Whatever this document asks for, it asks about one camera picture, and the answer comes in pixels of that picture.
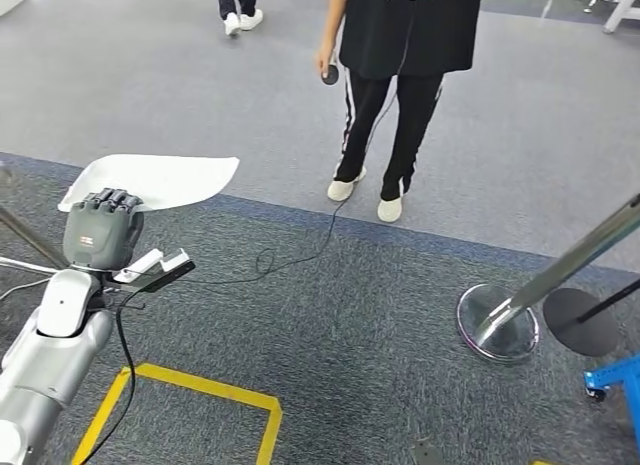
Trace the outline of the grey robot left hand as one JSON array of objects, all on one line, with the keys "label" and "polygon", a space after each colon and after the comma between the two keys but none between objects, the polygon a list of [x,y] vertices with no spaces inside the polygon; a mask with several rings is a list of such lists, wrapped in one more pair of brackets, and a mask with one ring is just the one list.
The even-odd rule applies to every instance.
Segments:
[{"label": "grey robot left hand", "polygon": [[72,265],[117,271],[128,265],[140,238],[143,201],[124,189],[104,188],[73,204],[65,226],[63,254]]}]

